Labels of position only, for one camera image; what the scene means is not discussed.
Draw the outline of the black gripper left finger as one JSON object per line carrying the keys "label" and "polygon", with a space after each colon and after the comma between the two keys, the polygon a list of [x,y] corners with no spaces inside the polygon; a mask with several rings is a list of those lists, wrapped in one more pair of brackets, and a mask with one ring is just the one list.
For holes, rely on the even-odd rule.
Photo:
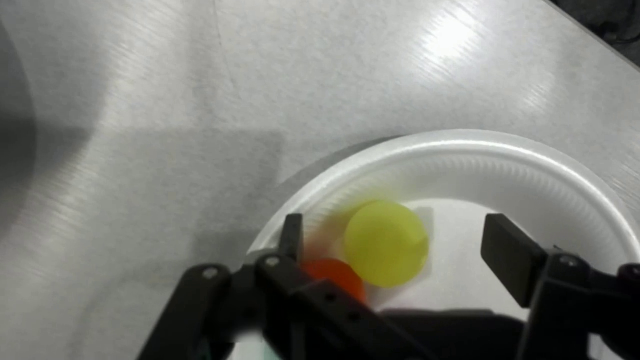
{"label": "black gripper left finger", "polygon": [[278,251],[290,260],[297,260],[302,248],[302,240],[305,240],[305,216],[288,214],[281,230]]}

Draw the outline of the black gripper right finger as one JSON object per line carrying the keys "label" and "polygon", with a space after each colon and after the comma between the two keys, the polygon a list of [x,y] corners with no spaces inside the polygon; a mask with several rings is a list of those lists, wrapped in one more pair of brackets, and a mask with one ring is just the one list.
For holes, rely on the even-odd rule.
{"label": "black gripper right finger", "polygon": [[489,214],[485,217],[481,255],[508,293],[522,308],[529,308],[549,258],[546,250],[506,214]]}

